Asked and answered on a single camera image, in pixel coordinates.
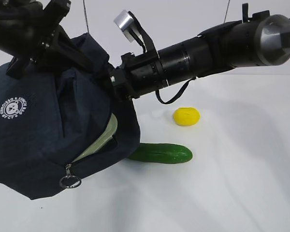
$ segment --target green cucumber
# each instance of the green cucumber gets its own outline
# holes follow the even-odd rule
[[[140,162],[177,164],[188,162],[192,157],[192,152],[185,146],[141,143],[128,159]]]

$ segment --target circular logo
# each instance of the circular logo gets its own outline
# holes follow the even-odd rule
[[[24,98],[10,98],[2,104],[0,114],[3,118],[13,119],[22,115],[26,108],[27,101]]]

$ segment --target black cylindrical motor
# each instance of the black cylindrical motor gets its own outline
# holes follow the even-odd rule
[[[281,65],[290,58],[290,19],[276,14],[263,21],[238,24],[220,41],[232,67]]]
[[[131,82],[139,96],[197,77],[213,68],[208,43],[199,37],[158,51],[159,57],[136,57],[141,67],[130,69]]]

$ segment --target yellow ball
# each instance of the yellow ball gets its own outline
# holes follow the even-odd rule
[[[200,113],[195,108],[179,108],[173,114],[175,123],[179,126],[192,126],[200,120]]]

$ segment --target fabric bag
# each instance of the fabric bag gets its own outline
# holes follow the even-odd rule
[[[89,35],[73,39],[94,73],[72,67],[60,75],[28,67],[23,78],[0,67],[0,183],[38,199],[58,194],[66,165],[104,132],[111,114],[118,128],[101,150],[72,163],[71,175],[85,178],[126,158],[139,145],[131,101],[114,102],[97,83],[108,54]]]

